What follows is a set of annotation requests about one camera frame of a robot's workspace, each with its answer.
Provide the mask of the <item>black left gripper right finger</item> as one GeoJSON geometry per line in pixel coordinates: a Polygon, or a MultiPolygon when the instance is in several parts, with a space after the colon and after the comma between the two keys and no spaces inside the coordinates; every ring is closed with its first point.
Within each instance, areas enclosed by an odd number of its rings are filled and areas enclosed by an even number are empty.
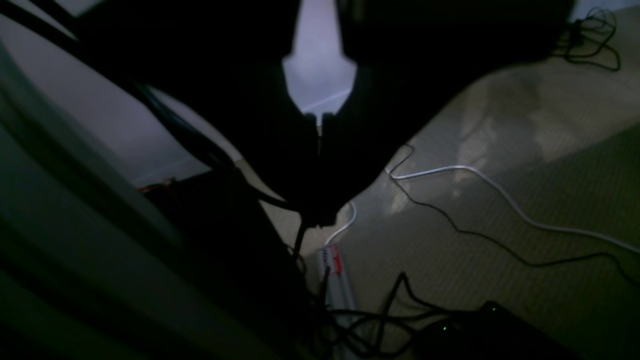
{"type": "Polygon", "coordinates": [[[546,59],[573,0],[339,0],[352,89],[323,116],[320,224],[369,187],[406,141],[473,82],[546,59]]]}

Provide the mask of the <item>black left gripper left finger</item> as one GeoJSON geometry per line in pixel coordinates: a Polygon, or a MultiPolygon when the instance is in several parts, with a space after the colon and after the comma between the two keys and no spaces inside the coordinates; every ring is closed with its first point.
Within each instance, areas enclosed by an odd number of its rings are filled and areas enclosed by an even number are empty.
{"type": "Polygon", "coordinates": [[[208,121],[262,181],[307,218],[316,126],[288,92],[299,0],[101,0],[77,18],[96,57],[208,121]]]}

